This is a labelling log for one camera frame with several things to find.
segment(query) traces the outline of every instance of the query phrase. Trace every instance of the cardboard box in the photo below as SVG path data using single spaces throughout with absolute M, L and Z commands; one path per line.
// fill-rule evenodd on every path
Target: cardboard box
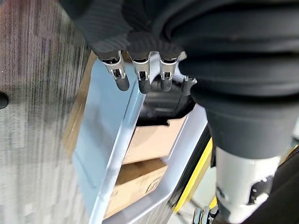
M 108 218 L 156 189 L 167 166 L 160 159 L 121 167 L 104 218 Z
M 122 164 L 168 156 L 185 119 L 168 120 L 169 126 L 136 127 Z

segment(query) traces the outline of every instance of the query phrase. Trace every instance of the metal bracket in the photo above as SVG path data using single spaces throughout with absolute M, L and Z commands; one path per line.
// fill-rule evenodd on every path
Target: metal bracket
M 218 213 L 218 206 L 211 210 L 208 206 L 204 207 L 204 209 L 196 208 L 192 224 L 212 224 Z
M 149 60 L 149 58 L 150 57 L 148 57 L 146 59 L 146 61 L 144 61 L 144 62 L 138 62 L 132 58 L 134 70 L 135 70 L 135 73 L 136 73 L 139 81 L 141 81 L 141 80 L 147 81 L 150 79 L 150 60 Z
M 165 80 L 165 78 L 167 78 L 168 80 L 172 80 L 173 74 L 177 66 L 177 62 L 177 58 L 172 59 L 171 63 L 166 62 L 162 58 L 160 58 L 160 74 L 162 80 Z
M 121 56 L 121 51 L 118 51 L 118 61 L 116 63 L 108 63 L 104 62 L 104 65 L 106 66 L 108 72 L 113 76 L 115 80 L 117 79 L 124 79 L 126 77 L 126 72 L 125 72 L 125 64 L 123 61 L 123 58 Z

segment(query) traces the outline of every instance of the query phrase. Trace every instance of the light blue panel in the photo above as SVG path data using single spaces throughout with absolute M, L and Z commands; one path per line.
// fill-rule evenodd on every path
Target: light blue panel
M 143 97 L 130 64 L 126 64 L 126 73 L 130 88 L 123 92 L 117 88 L 100 60 L 95 62 L 92 69 L 84 116 L 73 154 L 73 165 L 89 214 L 105 179 L 120 125 L 125 114 L 129 113 L 126 110 L 136 109 L 128 102 L 134 104 L 136 99 L 132 98 Z

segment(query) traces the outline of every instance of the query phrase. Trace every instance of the robotic hand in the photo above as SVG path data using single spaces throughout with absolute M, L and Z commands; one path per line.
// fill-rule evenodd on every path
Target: robotic hand
M 160 52 L 164 91 L 185 51 L 187 59 L 179 63 L 183 89 L 206 109 L 221 216 L 241 223 L 267 200 L 299 112 L 297 1 L 61 4 L 122 91 L 129 83 L 120 50 L 130 54 L 142 93 L 150 91 L 151 51 Z

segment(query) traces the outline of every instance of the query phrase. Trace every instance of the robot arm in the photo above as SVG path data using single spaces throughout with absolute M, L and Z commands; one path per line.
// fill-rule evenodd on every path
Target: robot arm
M 221 215 L 241 223 L 268 197 L 299 113 L 299 3 L 295 0 L 61 0 L 120 90 L 129 52 L 142 93 L 149 52 L 161 88 L 179 63 L 184 93 L 206 109 L 216 147 Z

